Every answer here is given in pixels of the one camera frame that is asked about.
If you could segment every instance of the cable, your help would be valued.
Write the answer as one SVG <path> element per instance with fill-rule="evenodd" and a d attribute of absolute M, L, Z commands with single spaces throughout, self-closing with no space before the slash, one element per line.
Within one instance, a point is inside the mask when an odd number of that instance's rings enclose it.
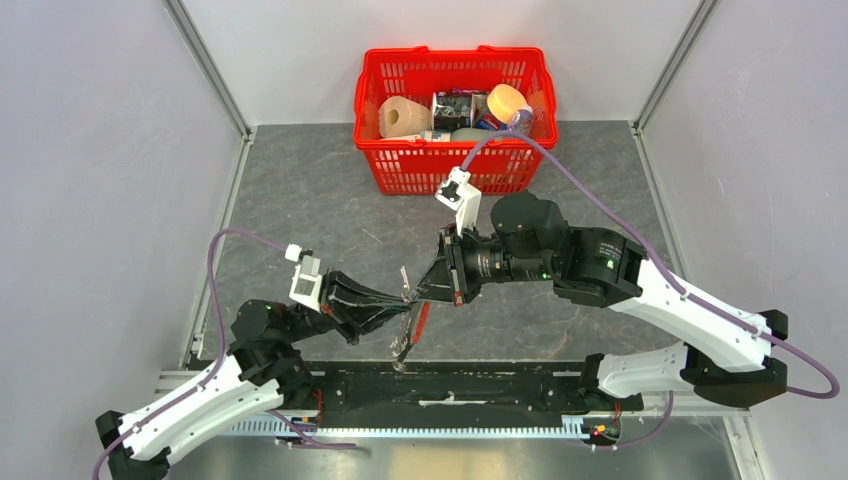
<path fill-rule="evenodd" d="M 304 442 L 310 444 L 310 445 L 292 445 L 292 447 L 294 447 L 294 448 L 323 448 L 325 450 L 352 450 L 352 449 L 356 448 L 355 443 L 322 443 L 322 442 L 319 442 L 318 440 L 315 440 L 314 438 L 312 438 L 309 435 L 307 435 L 306 433 L 304 433 L 303 430 L 298 428 L 298 426 L 295 425 L 294 422 L 292 422 L 291 420 L 286 418 L 285 415 L 283 415 L 282 413 L 276 412 L 274 410 L 268 410 L 268 413 L 270 413 L 271 415 L 282 420 L 283 423 L 285 423 L 286 426 L 288 426 L 291 431 L 296 433 L 297 436 L 300 437 Z"/>
<path fill-rule="evenodd" d="M 215 312 L 215 320 L 217 321 L 217 324 L 218 324 L 218 352 L 217 352 L 217 356 L 215 357 L 215 364 L 209 370 L 209 373 L 206 374 L 206 376 L 203 377 L 203 379 L 197 383 L 197 388 L 187 390 L 182 395 L 171 400 L 170 402 L 166 403 L 165 405 L 162 405 L 161 407 L 157 408 L 150 415 L 139 420 L 135 425 L 133 425 L 133 428 L 127 430 L 122 435 L 119 435 L 118 438 L 116 438 L 112 443 L 110 443 L 103 450 L 103 452 L 100 453 L 100 456 L 97 458 L 97 463 L 95 463 L 94 471 L 92 472 L 92 475 L 91 475 L 92 480 L 99 480 L 100 479 L 100 469 L 103 467 L 103 464 L 106 462 L 106 459 L 109 458 L 109 454 L 112 453 L 112 451 L 114 451 L 116 448 L 118 448 L 118 445 L 123 443 L 129 437 L 131 437 L 137 429 L 144 427 L 145 425 L 147 425 L 148 423 L 153 421 L 153 419 L 155 419 L 159 415 L 162 415 L 163 413 L 165 413 L 166 411 L 171 409 L 174 405 L 177 405 L 180 402 L 182 402 L 183 400 L 187 399 L 188 397 L 194 395 L 194 393 L 197 392 L 198 390 L 203 390 L 203 388 L 206 387 L 206 384 L 209 383 L 210 381 L 212 381 L 212 378 L 214 378 L 215 375 L 218 374 L 218 371 L 221 370 L 221 365 L 223 364 L 224 358 L 227 355 L 227 340 L 226 340 L 226 336 L 224 335 L 224 316 L 221 314 L 221 304 L 218 301 L 218 289 L 215 286 L 214 267 L 215 267 L 215 252 L 217 251 L 217 248 L 218 248 L 218 242 L 220 242 L 221 238 L 223 238 L 225 235 L 228 235 L 228 234 L 241 235 L 243 237 L 247 237 L 247 238 L 250 238 L 251 240 L 254 240 L 258 243 L 261 243 L 262 245 L 265 245 L 266 247 L 269 247 L 271 249 L 282 252 L 283 254 L 285 254 L 285 252 L 286 252 L 286 247 L 279 245 L 277 243 L 274 243 L 270 240 L 266 240 L 266 239 L 260 237 L 259 235 L 256 235 L 253 232 L 249 232 L 249 231 L 241 229 L 241 228 L 225 228 L 225 229 L 221 230 L 220 232 L 216 233 L 214 237 L 212 237 L 212 241 L 209 243 L 209 250 L 206 253 L 206 280 L 207 280 L 207 283 L 209 285 L 209 295 L 212 299 L 212 307 L 213 307 L 213 310 Z M 305 433 L 303 433 L 297 427 L 294 427 L 292 430 L 294 430 L 295 433 L 298 433 L 298 435 L 300 435 L 301 438 L 304 439 L 304 441 L 314 442 L 314 444 L 316 445 L 315 448 L 326 448 L 326 449 L 330 449 L 330 450 L 342 450 L 342 448 L 337 448 L 336 446 L 333 446 L 334 444 L 325 444 L 325 443 L 320 443 L 320 442 L 312 440 L 311 438 L 309 438 Z M 352 445 L 352 447 L 346 446 L 346 447 L 344 447 L 344 449 L 356 447 L 355 444 L 335 444 L 335 445 Z"/>
<path fill-rule="evenodd" d="M 657 253 L 656 248 L 654 248 L 654 246 L 651 244 L 651 242 L 649 242 L 648 239 L 645 238 L 642 235 L 642 233 L 639 232 L 639 230 L 636 229 L 636 227 L 634 227 L 633 225 L 630 225 L 626 220 L 624 220 L 617 213 L 615 213 L 600 198 L 598 198 L 598 196 L 595 195 L 595 193 L 592 192 L 589 189 L 589 187 L 587 187 L 583 182 L 578 180 L 577 177 L 575 177 L 573 173 L 571 173 L 567 168 L 565 168 L 565 166 L 562 163 L 560 163 L 560 161 L 557 160 L 556 157 L 554 157 L 551 154 L 551 152 L 547 151 L 545 148 L 543 148 L 541 145 L 536 143 L 535 140 L 531 139 L 527 135 L 524 135 L 523 133 L 519 133 L 519 132 L 515 132 L 515 131 L 510 131 L 510 130 L 501 130 L 501 131 L 497 131 L 497 132 L 492 132 L 486 138 L 484 138 L 483 140 L 480 140 L 477 143 L 477 145 L 475 145 L 474 148 L 472 148 L 471 151 L 468 152 L 468 155 L 465 157 L 465 160 L 463 160 L 462 166 L 460 168 L 462 168 L 465 171 L 468 171 L 468 166 L 471 165 L 471 162 L 474 160 L 474 157 L 477 155 L 477 153 L 479 153 L 480 150 L 482 150 L 486 146 L 486 144 L 489 143 L 489 141 L 491 141 L 492 139 L 494 139 L 496 137 L 517 138 L 517 139 L 523 141 L 524 143 L 530 145 L 531 147 L 535 148 L 549 162 L 553 163 L 554 166 L 560 172 L 562 172 L 562 174 L 565 175 L 565 177 L 568 178 L 568 180 L 571 181 L 571 183 L 574 184 L 574 186 L 577 187 L 578 190 L 583 192 L 583 194 L 586 197 L 588 197 L 589 200 L 592 201 L 592 203 L 594 203 L 598 208 L 600 208 L 601 211 L 603 211 L 608 217 L 610 217 L 615 223 L 617 223 L 627 233 L 632 235 L 633 238 L 635 238 L 636 241 L 639 242 L 645 248 L 645 250 L 648 252 L 648 258 L 652 262 L 654 262 L 654 264 L 657 267 L 657 270 L 659 270 L 660 274 L 663 276 L 663 278 L 665 278 L 666 282 L 668 282 L 668 284 L 672 288 L 674 288 L 674 290 L 677 293 L 680 294 L 681 300 L 688 299 L 688 300 L 694 302 L 696 305 L 701 306 L 705 310 L 707 310 L 707 311 L 709 311 L 709 312 L 711 312 L 715 315 L 718 315 L 719 317 L 727 320 L 728 322 L 730 322 L 730 323 L 736 325 L 737 327 L 745 330 L 746 332 L 752 334 L 752 336 L 756 336 L 758 334 L 757 328 L 754 327 L 753 325 L 750 325 L 750 324 L 746 323 L 745 321 L 736 318 L 735 316 L 725 312 L 724 310 L 722 310 L 722 309 L 718 308 L 717 306 L 713 305 L 712 303 L 704 300 L 703 298 L 699 297 L 698 295 L 696 295 L 694 293 L 687 292 L 686 289 L 683 287 L 683 285 L 681 285 L 677 281 L 674 274 L 672 274 L 671 271 L 668 269 L 668 266 L 666 266 L 666 264 L 663 262 L 662 257 L 659 255 L 659 253 Z M 803 360 L 805 363 L 807 363 L 811 367 L 818 370 L 819 373 L 824 375 L 824 377 L 827 379 L 827 381 L 830 382 L 830 391 L 827 391 L 827 392 L 814 392 L 814 391 L 811 391 L 811 390 L 805 390 L 805 389 L 802 389 L 802 388 L 792 387 L 792 386 L 786 387 L 787 392 L 794 393 L 794 394 L 797 394 L 797 395 L 802 395 L 802 396 L 805 396 L 805 397 L 822 399 L 822 400 L 834 398 L 837 395 L 839 395 L 839 392 L 841 390 L 841 387 L 839 386 L 839 380 L 836 379 L 836 376 L 833 374 L 833 372 L 831 372 L 830 370 L 827 369 L 827 367 L 825 367 L 824 365 L 819 363 L 818 360 L 814 359 L 813 357 L 811 357 L 807 353 L 801 351 L 800 349 L 798 349 L 798 348 L 786 343 L 785 341 L 775 337 L 774 335 L 771 335 L 771 334 L 766 333 L 766 332 L 760 332 L 759 335 L 762 338 L 766 339 L 767 341 L 771 342 L 773 345 L 776 345 L 776 346 L 786 350 L 787 352 L 795 355 L 799 359 Z"/>

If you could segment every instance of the gray mat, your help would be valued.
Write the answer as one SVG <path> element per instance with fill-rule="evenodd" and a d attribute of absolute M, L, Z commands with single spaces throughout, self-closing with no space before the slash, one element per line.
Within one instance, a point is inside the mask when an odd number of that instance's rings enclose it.
<path fill-rule="evenodd" d="M 554 154 L 610 207 L 640 229 L 667 257 L 645 174 L 625 122 L 561 122 Z M 230 225 L 279 243 L 315 251 L 322 266 L 399 294 L 399 268 L 417 279 L 435 253 L 437 230 L 453 212 L 431 196 L 384 196 L 353 145 L 352 125 L 260 127 L 250 151 Z M 620 229 L 548 163 L 529 187 L 559 203 L 573 226 Z M 492 231 L 484 197 L 478 227 Z M 218 268 L 224 320 L 229 325 L 248 299 L 288 301 L 293 264 L 241 238 L 225 242 Z M 207 315 L 202 359 L 214 358 L 218 329 Z M 314 360 L 388 359 L 398 322 L 347 345 L 329 332 L 297 345 Z M 228 342 L 232 335 L 227 329 Z M 609 310 L 577 307 L 547 283 L 486 285 L 462 308 L 434 305 L 410 359 L 582 359 L 592 353 L 635 353 L 675 339 L 640 320 Z"/>

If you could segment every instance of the red basket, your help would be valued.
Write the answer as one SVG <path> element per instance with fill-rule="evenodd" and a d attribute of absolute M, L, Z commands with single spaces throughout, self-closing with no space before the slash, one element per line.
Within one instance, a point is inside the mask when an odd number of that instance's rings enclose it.
<path fill-rule="evenodd" d="M 474 142 L 381 140 L 378 110 L 387 98 L 401 95 L 429 107 L 433 92 L 491 90 L 499 83 L 524 94 L 535 117 L 530 136 L 543 147 L 553 148 L 559 138 L 556 97 L 545 56 L 538 48 L 430 51 L 417 47 L 366 52 L 356 84 L 353 141 L 368 159 L 380 191 L 432 194 L 474 147 Z M 491 141 L 471 164 L 471 183 L 483 193 L 517 192 L 527 187 L 541 160 L 540 153 L 520 140 Z"/>

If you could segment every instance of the brown paper roll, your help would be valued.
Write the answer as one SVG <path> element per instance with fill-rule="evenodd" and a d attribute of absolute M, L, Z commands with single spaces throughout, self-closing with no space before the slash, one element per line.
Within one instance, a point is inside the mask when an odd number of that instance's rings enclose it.
<path fill-rule="evenodd" d="M 402 137 L 430 127 L 430 109 L 403 97 L 389 97 L 380 106 L 380 135 Z"/>

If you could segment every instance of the robotic arm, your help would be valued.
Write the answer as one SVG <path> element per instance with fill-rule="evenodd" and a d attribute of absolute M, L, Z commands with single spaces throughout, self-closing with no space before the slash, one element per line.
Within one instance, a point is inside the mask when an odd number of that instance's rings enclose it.
<path fill-rule="evenodd" d="M 417 304 L 459 307 L 488 283 L 551 282 L 561 298 L 627 313 L 682 340 L 653 352 L 588 356 L 577 389 L 586 410 L 649 391 L 694 391 L 732 407 L 750 407 L 786 391 L 786 365 L 770 356 L 768 341 L 677 294 L 644 249 L 621 234 L 572 227 L 554 202 L 524 191 L 495 203 L 495 232 L 481 235 L 480 192 L 469 178 L 456 168 L 440 186 L 436 197 L 456 211 L 456 222 L 439 231 L 438 253 L 407 296 L 367 288 L 336 270 L 321 274 L 312 251 L 289 245 L 286 258 L 296 263 L 289 296 L 296 303 L 245 302 L 232 326 L 236 341 L 214 378 L 207 379 L 211 370 L 206 370 L 149 406 L 97 419 L 104 447 L 117 442 L 108 461 L 113 477 L 164 478 L 171 464 L 204 441 L 269 409 L 317 414 L 312 374 L 292 344 L 330 330 L 356 344 Z M 745 312 L 678 281 L 757 330 L 786 338 L 786 315 Z"/>

